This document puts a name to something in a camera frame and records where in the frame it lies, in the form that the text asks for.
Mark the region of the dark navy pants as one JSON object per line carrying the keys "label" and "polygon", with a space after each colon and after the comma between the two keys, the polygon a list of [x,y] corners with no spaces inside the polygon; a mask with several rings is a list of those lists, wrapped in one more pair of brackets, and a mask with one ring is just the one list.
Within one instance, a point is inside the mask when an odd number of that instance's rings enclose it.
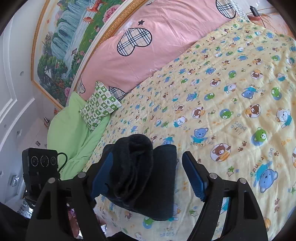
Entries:
{"label": "dark navy pants", "polygon": [[153,147],[150,139],[134,134],[104,147],[111,153],[112,167],[102,195],[115,205],[156,221],[173,217],[177,148]]}

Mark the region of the light green blanket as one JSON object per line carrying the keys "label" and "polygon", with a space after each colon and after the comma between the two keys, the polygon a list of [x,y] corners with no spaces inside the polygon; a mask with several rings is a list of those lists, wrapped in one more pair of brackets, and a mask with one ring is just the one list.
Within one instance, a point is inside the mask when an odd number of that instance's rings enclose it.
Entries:
{"label": "light green blanket", "polygon": [[69,105],[52,119],[48,130],[47,148],[61,153],[58,156],[61,180],[72,179],[84,169],[110,120],[110,115],[104,117],[91,131],[79,113],[85,104],[86,101],[73,92]]}

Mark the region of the yellow cartoon bear quilt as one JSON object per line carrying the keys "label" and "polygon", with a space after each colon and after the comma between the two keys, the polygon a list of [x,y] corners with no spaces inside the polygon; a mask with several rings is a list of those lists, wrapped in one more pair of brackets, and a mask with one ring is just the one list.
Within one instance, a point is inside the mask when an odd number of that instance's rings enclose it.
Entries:
{"label": "yellow cartoon bear quilt", "polygon": [[274,239],[295,210],[295,40],[241,18],[222,25],[124,98],[89,163],[135,133],[245,178]]}

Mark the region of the green white patterned pillow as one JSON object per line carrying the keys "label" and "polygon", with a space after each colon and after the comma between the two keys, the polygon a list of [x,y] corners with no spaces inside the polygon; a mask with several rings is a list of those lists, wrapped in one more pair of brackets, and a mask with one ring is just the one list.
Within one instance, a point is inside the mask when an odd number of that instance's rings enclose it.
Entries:
{"label": "green white patterned pillow", "polygon": [[79,114],[87,127],[94,131],[106,116],[112,114],[120,107],[120,101],[111,95],[102,82],[97,81],[93,94],[86,101],[83,108],[79,110]]}

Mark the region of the pink plaid-heart duvet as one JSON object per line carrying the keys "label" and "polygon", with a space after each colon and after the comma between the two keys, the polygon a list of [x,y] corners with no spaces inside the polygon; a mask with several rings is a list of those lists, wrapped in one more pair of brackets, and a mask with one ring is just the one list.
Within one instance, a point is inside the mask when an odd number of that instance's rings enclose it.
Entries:
{"label": "pink plaid-heart duvet", "polygon": [[245,17],[236,1],[148,1],[117,35],[90,57],[77,85],[88,99],[102,82],[117,99],[234,17]]}

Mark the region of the gold framed landscape painting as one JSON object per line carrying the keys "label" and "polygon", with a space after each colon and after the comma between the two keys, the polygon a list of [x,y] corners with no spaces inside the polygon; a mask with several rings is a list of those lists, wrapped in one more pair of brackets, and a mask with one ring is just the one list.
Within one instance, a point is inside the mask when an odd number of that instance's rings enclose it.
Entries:
{"label": "gold framed landscape painting", "polygon": [[68,102],[94,51],[145,1],[43,1],[32,46],[31,81],[58,108]]}

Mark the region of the black phone charger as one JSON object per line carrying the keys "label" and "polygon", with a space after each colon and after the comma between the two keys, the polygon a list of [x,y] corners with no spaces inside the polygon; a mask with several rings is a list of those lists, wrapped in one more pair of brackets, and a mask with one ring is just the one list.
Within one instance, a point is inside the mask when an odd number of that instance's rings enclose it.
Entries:
{"label": "black phone charger", "polygon": [[250,8],[250,10],[251,10],[253,16],[258,17],[258,16],[261,15],[261,13],[257,10],[257,8],[255,8],[255,7],[253,7],[253,6],[250,6],[249,8]]}

